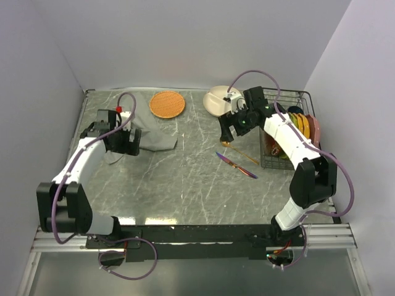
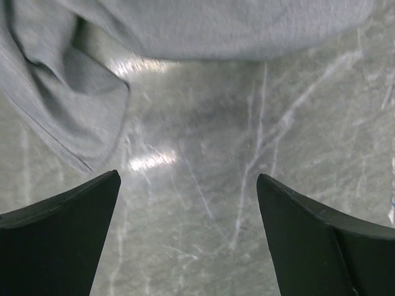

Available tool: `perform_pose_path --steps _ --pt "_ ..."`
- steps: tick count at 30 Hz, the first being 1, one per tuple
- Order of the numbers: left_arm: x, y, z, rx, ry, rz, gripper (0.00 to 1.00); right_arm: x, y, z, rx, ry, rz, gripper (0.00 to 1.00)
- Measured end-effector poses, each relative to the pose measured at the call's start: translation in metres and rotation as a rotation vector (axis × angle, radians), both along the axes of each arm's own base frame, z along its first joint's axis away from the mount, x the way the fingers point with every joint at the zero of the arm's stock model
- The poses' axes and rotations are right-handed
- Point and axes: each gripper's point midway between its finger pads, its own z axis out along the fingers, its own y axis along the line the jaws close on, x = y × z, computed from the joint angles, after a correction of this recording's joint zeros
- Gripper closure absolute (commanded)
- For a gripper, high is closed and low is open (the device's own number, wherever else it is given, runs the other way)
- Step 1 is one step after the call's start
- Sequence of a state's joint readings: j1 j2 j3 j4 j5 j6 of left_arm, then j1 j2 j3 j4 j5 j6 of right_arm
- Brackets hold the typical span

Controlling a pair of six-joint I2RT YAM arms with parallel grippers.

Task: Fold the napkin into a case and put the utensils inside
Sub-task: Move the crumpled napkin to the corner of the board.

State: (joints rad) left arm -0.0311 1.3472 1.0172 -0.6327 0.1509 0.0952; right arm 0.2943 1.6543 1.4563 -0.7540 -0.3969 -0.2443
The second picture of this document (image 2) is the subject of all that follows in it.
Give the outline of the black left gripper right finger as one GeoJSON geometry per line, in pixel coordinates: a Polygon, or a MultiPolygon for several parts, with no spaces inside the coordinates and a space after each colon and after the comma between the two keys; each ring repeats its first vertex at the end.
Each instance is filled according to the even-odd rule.
{"type": "Polygon", "coordinates": [[[306,197],[269,175],[257,196],[281,295],[394,295],[394,229],[306,197]]]}

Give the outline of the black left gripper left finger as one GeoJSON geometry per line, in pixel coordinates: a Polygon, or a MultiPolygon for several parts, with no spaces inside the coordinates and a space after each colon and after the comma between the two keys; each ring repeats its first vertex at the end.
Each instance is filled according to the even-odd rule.
{"type": "Polygon", "coordinates": [[[1,295],[89,295],[119,189],[112,170],[1,214],[1,295]]]}

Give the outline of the grey cloth napkin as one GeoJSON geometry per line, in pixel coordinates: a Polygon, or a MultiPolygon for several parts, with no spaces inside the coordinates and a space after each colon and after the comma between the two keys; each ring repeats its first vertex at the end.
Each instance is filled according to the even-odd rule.
{"type": "Polygon", "coordinates": [[[117,145],[130,89],[74,46],[80,20],[140,56],[268,60],[356,27],[374,1],[2,1],[1,91],[81,171],[117,145]]]}

